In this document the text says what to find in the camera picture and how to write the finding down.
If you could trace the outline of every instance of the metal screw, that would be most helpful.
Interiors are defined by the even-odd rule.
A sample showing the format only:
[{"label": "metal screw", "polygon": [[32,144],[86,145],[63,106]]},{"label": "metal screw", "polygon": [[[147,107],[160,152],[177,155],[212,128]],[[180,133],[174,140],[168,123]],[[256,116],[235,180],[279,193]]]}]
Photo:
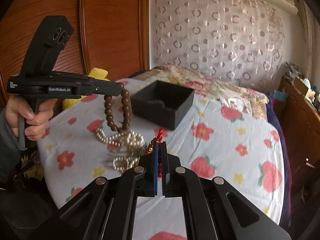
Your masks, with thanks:
[{"label": "metal screw", "polygon": [[214,178],[213,181],[215,182],[215,184],[218,184],[218,185],[222,185],[224,183],[224,179],[221,177],[216,177]]},{"label": "metal screw", "polygon": [[176,172],[182,174],[186,172],[186,169],[184,167],[176,167]]},{"label": "metal screw", "polygon": [[105,182],[106,182],[106,179],[104,177],[96,178],[96,184],[97,185],[103,185],[103,184],[105,184]]},{"label": "metal screw", "polygon": [[136,173],[142,173],[144,171],[144,167],[141,167],[141,166],[137,166],[134,168],[134,171]]}]

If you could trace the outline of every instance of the black triangular cutout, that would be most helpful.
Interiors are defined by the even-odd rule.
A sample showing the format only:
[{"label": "black triangular cutout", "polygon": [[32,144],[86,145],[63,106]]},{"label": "black triangular cutout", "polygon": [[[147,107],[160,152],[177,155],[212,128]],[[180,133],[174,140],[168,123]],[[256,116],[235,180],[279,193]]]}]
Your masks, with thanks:
[{"label": "black triangular cutout", "polygon": [[91,199],[92,194],[85,194],[73,206],[64,212],[60,216],[60,219],[74,228],[78,228]]},{"label": "black triangular cutout", "polygon": [[238,222],[242,228],[246,228],[259,221],[259,216],[242,202],[234,193],[229,192],[227,198],[236,214]]}]

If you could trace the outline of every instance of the white bed sheet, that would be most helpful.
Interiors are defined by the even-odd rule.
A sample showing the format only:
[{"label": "white bed sheet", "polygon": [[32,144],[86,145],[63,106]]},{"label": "white bed sheet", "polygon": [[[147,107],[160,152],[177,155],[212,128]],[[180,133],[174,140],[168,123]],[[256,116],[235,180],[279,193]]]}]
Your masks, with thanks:
[{"label": "white bed sheet", "polygon": [[[122,81],[131,95],[148,84],[133,79]],[[120,107],[121,97],[117,97],[113,105],[116,121],[123,119]],[[241,115],[221,102],[195,95],[193,106],[180,125],[175,131],[165,131],[163,139],[168,152],[177,155],[182,166],[209,179],[225,178],[279,223],[284,161],[278,133],[263,120]],[[58,208],[95,177],[112,179],[121,175],[109,167],[108,149],[92,132],[104,119],[103,96],[87,97],[52,119],[46,136],[38,142],[47,186]],[[142,118],[132,116],[131,120],[131,129],[147,142],[159,130],[158,125]],[[157,197],[138,199],[132,239],[186,237],[181,199],[162,197],[161,181],[158,183]]]}]

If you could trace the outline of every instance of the floral blanket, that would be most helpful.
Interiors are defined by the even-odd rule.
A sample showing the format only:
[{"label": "floral blanket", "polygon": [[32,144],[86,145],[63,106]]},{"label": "floral blanket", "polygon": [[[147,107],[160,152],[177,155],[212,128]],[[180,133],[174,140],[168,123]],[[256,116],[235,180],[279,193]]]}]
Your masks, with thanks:
[{"label": "floral blanket", "polygon": [[[121,80],[130,94],[148,85]],[[113,116],[123,120],[121,96],[114,98]],[[100,142],[95,130],[105,120],[102,95],[83,98],[49,123],[39,141],[41,164],[50,194],[60,208],[98,176],[120,176],[110,167],[114,146]],[[131,129],[146,142],[159,126],[135,115]],[[106,136],[113,132],[106,129]],[[162,134],[170,154],[203,178],[224,177],[274,222],[279,223],[284,199],[284,161],[279,135],[264,120],[221,102],[195,95],[193,105],[174,131]],[[164,198],[161,180],[156,198],[139,198],[133,240],[186,240],[181,198]]]},{"label": "floral blanket", "polygon": [[265,94],[197,74],[183,67],[158,66],[134,79],[150,83],[161,80],[190,87],[203,98],[222,101],[225,105],[250,114],[256,119],[267,120],[268,98]]}]

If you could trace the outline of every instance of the hand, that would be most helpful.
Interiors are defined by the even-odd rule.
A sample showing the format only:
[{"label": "hand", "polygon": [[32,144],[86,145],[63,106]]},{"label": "hand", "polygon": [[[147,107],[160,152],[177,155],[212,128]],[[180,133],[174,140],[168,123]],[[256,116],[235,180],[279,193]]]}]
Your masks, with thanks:
[{"label": "hand", "polygon": [[16,95],[11,96],[5,108],[5,117],[14,135],[16,137],[19,135],[18,120],[20,114],[26,119],[26,123],[30,124],[24,130],[28,139],[32,141],[41,139],[48,127],[49,119],[53,115],[53,107],[56,101],[56,99],[48,99],[42,102],[39,106],[39,113],[35,114],[25,99]]}]

